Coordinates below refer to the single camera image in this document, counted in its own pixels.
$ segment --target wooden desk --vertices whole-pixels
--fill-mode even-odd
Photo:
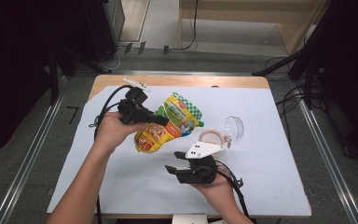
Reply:
[[[296,52],[312,24],[323,15],[326,0],[199,0],[197,20],[277,23],[289,54]],[[196,0],[180,0],[179,41],[182,19],[194,19]]]
[[[72,180],[92,145],[89,125],[99,114],[108,95],[127,84],[124,76],[98,76],[83,110],[76,136],[62,168],[56,190],[48,207],[51,212]],[[187,162],[177,160],[174,151],[187,151],[205,129],[224,131],[228,116],[244,122],[244,139],[219,160],[238,178],[243,178],[246,206],[251,217],[309,217],[310,206],[304,193],[282,123],[267,80],[263,77],[210,76],[128,76],[147,83],[152,91],[144,106],[153,110],[177,91],[203,113],[205,127],[190,136],[174,139],[153,154],[138,153],[129,136],[110,157],[100,191],[105,217],[172,218],[173,214],[208,214],[218,217],[201,194],[178,183],[164,165],[181,169]],[[121,91],[112,104],[123,99]]]

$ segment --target transparent plastic lid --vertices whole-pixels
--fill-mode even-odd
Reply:
[[[243,137],[243,123],[240,118],[229,116],[225,124],[225,138],[228,147],[231,143],[239,142]]]

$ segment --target red logo on bag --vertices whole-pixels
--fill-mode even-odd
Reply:
[[[179,101],[179,106],[182,107],[182,108],[186,108],[185,103],[183,103],[182,101]]]

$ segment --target person's left hand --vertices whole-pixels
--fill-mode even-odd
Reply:
[[[103,116],[98,128],[93,146],[101,148],[107,156],[112,154],[129,134],[138,132],[146,126],[146,123],[123,124],[120,121],[121,117],[118,112],[108,112]]]

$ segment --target green checkered bag corner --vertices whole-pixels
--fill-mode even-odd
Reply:
[[[186,109],[194,116],[195,119],[197,119],[198,121],[201,120],[202,113],[199,111],[198,108],[196,108],[193,104],[191,104],[191,102],[189,102],[187,99],[185,99],[183,96],[179,95],[178,93],[173,92],[172,94],[174,97],[176,97],[176,99],[185,103]]]

